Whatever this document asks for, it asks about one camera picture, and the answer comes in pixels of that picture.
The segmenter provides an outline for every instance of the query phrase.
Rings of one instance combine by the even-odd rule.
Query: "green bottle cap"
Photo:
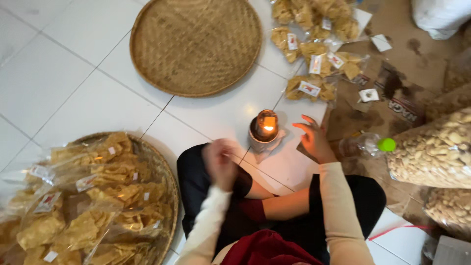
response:
[[[383,138],[383,139],[378,141],[377,145],[378,145],[378,148],[381,151],[391,152],[391,151],[394,151],[396,149],[396,141],[394,141],[391,138]]]

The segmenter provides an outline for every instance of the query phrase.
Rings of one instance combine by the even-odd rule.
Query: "black pants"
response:
[[[211,179],[206,173],[201,155],[204,146],[205,144],[197,145],[186,150],[177,160],[181,197],[185,208],[182,224],[186,237],[193,228],[196,215],[200,212],[201,204],[206,199],[211,185]],[[363,235],[367,238],[383,212],[386,195],[381,186],[372,178],[358,175],[346,177],[353,194]],[[216,254],[241,237],[260,230],[258,224],[249,219],[237,206],[237,201],[248,194],[251,186],[252,177],[238,167],[238,178],[234,185],[226,219],[221,227]],[[271,229],[278,232],[284,240],[295,242],[324,264],[329,264],[318,174],[313,175],[309,188],[309,214],[278,222]]]

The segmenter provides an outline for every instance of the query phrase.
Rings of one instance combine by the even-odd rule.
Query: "round woven basket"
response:
[[[197,98],[247,74],[261,44],[260,20],[246,0],[151,0],[132,28],[130,53],[154,87]]]
[[[113,132],[99,132],[90,134],[75,140],[74,143],[93,143],[99,139],[102,139],[103,137],[108,136],[111,133]],[[167,181],[167,190],[166,193],[162,196],[162,202],[169,204],[173,209],[173,218],[171,218],[168,221],[169,223],[166,224],[171,228],[169,233],[170,236],[157,236],[151,244],[151,246],[155,248],[150,251],[149,255],[147,256],[147,260],[150,262],[149,264],[161,265],[165,255],[169,251],[177,225],[179,207],[177,182],[175,181],[175,177],[169,167],[169,164],[159,153],[159,151],[157,151],[157,149],[155,149],[148,142],[136,136],[128,134],[128,137],[133,144],[134,154],[138,155],[139,160],[147,162],[153,180],[155,182],[161,182],[162,178],[165,178]]]

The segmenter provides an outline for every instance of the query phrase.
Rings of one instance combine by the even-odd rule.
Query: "pile of snack bags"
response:
[[[0,174],[2,264],[153,262],[155,240],[170,237],[174,213],[165,178],[133,149],[126,133],[114,132]]]
[[[321,99],[335,107],[340,78],[358,83],[366,69],[369,55],[332,52],[329,44],[336,41],[361,40],[358,21],[353,17],[355,4],[346,0],[273,0],[272,17],[280,24],[271,31],[271,40],[288,62],[304,57],[308,75],[289,80],[287,99]],[[300,41],[288,25],[297,24],[305,32]]]

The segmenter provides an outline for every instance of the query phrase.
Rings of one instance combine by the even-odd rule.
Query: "red string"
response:
[[[401,227],[417,227],[417,228],[422,228],[422,229],[431,229],[432,227],[431,226],[428,226],[428,225],[404,225],[404,226],[396,226],[396,227],[393,227],[393,228],[389,228],[375,236],[372,236],[370,238],[368,238],[369,241],[372,241],[373,239],[376,239],[386,233],[389,233],[391,232],[392,230],[396,229],[396,228],[401,228]]]

